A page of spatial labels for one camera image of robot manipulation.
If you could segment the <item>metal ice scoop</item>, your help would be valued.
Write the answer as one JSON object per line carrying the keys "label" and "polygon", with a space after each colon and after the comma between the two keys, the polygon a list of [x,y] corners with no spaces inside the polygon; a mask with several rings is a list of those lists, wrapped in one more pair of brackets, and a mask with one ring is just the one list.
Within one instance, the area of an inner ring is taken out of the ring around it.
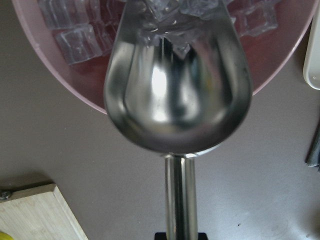
{"label": "metal ice scoop", "polygon": [[205,240],[198,231],[195,158],[216,148],[243,122],[252,99],[248,62],[225,4],[184,59],[168,38],[138,39],[148,15],[125,4],[104,82],[107,115],[129,141],[165,159],[166,231],[157,240]]}

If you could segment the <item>pink bowl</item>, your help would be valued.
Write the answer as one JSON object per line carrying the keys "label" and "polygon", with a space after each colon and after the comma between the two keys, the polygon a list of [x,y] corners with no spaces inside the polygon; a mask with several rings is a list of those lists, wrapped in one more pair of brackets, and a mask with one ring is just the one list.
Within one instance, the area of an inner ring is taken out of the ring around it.
{"label": "pink bowl", "polygon": [[[81,101],[105,113],[103,86],[109,57],[68,65],[45,25],[37,1],[14,0],[12,4],[28,41],[52,75]],[[274,7],[276,29],[240,38],[252,76],[253,94],[286,64],[305,35],[317,6],[316,0],[282,0]]]}

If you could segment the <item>ice cubes in bowl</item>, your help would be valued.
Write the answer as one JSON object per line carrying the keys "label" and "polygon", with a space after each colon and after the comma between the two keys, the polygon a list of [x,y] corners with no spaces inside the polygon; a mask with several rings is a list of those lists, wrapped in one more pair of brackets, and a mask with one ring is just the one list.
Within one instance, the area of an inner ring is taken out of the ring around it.
{"label": "ice cubes in bowl", "polygon": [[[219,0],[136,0],[130,12],[141,17],[137,39],[143,45],[158,46],[167,39],[183,59],[220,4]],[[274,0],[224,1],[225,6],[230,4],[230,19],[240,37],[256,37],[278,27]],[[123,0],[38,2],[46,26],[70,65],[111,53],[124,5]]]}

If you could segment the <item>wooden cutting board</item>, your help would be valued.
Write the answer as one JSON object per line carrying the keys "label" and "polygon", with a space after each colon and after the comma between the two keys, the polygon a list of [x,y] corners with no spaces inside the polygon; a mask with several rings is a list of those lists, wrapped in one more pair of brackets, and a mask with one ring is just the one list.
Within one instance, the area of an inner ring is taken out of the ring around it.
{"label": "wooden cutting board", "polygon": [[87,240],[54,183],[14,191],[0,202],[0,231],[14,240]]}

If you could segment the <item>dark grey folded cloth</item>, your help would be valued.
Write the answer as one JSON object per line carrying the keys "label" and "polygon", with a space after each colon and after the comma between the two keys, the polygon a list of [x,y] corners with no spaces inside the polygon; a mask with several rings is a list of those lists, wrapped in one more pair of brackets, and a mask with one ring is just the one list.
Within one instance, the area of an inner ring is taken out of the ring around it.
{"label": "dark grey folded cloth", "polygon": [[305,163],[310,168],[318,167],[320,171],[320,125],[316,128]]}

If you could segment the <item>cream serving tray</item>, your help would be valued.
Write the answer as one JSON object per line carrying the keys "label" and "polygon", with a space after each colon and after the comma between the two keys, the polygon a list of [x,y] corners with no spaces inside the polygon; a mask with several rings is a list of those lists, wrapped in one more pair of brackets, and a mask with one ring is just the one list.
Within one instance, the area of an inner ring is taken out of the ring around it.
{"label": "cream serving tray", "polygon": [[315,90],[320,90],[320,15],[312,20],[308,45],[303,65],[305,82]]}

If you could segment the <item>yellow lemon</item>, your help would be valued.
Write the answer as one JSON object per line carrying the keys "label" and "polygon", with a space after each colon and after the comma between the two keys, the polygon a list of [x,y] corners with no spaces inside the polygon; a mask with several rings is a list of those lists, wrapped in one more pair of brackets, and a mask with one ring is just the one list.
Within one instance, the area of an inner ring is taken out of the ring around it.
{"label": "yellow lemon", "polygon": [[9,234],[0,232],[0,240],[14,240]]}

